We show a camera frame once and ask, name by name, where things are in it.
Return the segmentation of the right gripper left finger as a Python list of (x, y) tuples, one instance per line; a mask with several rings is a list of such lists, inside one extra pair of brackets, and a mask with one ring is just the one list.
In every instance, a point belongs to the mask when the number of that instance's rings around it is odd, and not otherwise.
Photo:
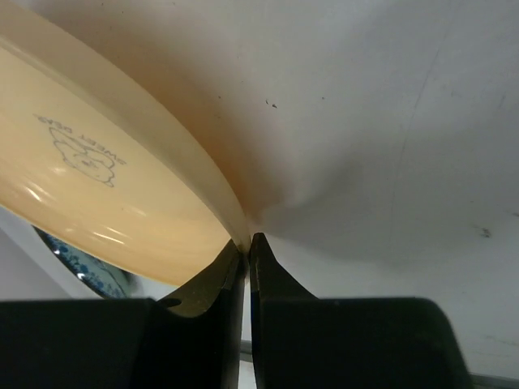
[(1, 305), (4, 388), (235, 388), (244, 258), (233, 243), (163, 297)]

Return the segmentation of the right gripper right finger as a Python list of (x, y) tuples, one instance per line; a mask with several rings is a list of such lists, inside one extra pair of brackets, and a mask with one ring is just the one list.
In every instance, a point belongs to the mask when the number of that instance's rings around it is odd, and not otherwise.
[(280, 265), (262, 233), (252, 240), (251, 330), (260, 388), (424, 387), (412, 363), (468, 372), (445, 313), (416, 297), (328, 298), (307, 291)]

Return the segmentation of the small blue patterned plate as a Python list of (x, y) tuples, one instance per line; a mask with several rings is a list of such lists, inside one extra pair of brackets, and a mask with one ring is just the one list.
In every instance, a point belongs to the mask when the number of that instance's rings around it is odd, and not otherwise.
[(96, 295), (107, 299), (131, 296), (132, 285), (125, 271), (101, 261), (37, 227), (33, 229), (62, 265)]

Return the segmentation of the beige bear plate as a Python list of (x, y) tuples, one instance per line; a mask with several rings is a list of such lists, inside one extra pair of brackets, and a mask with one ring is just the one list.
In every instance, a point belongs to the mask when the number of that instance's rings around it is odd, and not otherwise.
[(1, 204), (107, 263), (180, 285), (251, 236), (211, 156), (145, 89), (1, 4)]

